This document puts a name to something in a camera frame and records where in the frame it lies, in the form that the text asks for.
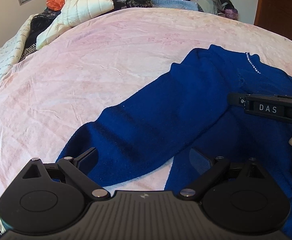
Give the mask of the blue beaded sweater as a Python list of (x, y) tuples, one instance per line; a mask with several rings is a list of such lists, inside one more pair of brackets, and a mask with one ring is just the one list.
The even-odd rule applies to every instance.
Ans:
[(292, 126), (245, 114), (228, 104), (230, 93), (292, 96), (292, 77), (257, 55), (218, 46), (193, 49), (169, 72), (81, 126), (60, 156), (77, 157), (96, 148), (99, 159), (88, 165), (88, 176), (104, 187), (172, 160), (165, 188), (174, 192), (198, 177), (191, 148), (234, 162), (255, 157), (290, 201), (283, 232), (292, 239)]

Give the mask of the purple bag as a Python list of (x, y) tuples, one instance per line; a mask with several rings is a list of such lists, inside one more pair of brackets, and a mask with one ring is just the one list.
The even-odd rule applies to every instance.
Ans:
[(231, 20), (238, 20), (238, 10), (237, 9), (225, 9), (224, 10), (225, 17)]

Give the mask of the pink bed blanket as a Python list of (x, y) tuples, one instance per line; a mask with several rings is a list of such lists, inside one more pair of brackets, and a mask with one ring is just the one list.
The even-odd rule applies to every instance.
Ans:
[(54, 162), (80, 126), (193, 48), (212, 44), (257, 54), (292, 76), (291, 40), (251, 24), (167, 8), (97, 17), (15, 64), (0, 81), (0, 196), (31, 158)]

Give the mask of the light blue towel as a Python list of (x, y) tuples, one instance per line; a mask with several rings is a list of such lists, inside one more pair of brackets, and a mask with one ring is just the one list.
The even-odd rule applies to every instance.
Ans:
[(153, 8), (169, 8), (203, 12), (203, 9), (196, 2), (186, 0), (150, 0)]

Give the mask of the dark patterned garment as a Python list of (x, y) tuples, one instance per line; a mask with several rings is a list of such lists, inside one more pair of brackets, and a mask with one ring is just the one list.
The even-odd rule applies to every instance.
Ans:
[(127, 8), (152, 8), (153, 3), (151, 0), (126, 0)]

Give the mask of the cream quilted jacket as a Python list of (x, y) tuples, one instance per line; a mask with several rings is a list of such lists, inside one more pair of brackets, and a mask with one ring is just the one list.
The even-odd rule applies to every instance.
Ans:
[(36, 50), (50, 44), (71, 28), (113, 9), (113, 0), (65, 0), (61, 13), (37, 36)]

